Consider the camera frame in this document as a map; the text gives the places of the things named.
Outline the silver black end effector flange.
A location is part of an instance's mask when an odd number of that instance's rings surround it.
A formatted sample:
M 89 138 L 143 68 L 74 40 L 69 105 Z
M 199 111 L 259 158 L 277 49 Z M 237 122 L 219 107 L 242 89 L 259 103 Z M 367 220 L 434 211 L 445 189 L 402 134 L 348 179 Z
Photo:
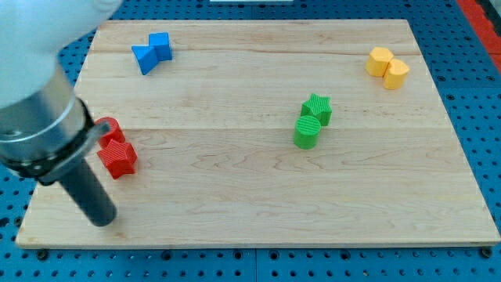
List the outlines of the silver black end effector flange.
M 82 165 L 109 130 L 106 121 L 93 121 L 56 67 L 42 89 L 1 109 L 1 163 L 20 177 L 48 186 Z

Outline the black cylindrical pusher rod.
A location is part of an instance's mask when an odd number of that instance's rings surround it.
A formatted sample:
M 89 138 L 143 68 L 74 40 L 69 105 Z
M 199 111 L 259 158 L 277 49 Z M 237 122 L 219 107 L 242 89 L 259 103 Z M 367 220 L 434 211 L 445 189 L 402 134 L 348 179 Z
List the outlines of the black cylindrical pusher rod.
M 85 159 L 63 175 L 59 183 L 92 225 L 106 226 L 115 219 L 116 206 Z

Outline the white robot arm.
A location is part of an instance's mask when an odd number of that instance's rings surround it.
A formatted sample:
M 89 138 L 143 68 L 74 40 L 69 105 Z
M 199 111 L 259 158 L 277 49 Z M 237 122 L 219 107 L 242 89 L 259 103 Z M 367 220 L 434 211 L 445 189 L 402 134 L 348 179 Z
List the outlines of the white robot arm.
M 95 226 L 117 209 L 85 160 L 110 130 L 95 123 L 58 54 L 108 20 L 121 0 L 1 3 L 1 163 L 20 177 L 67 191 Z

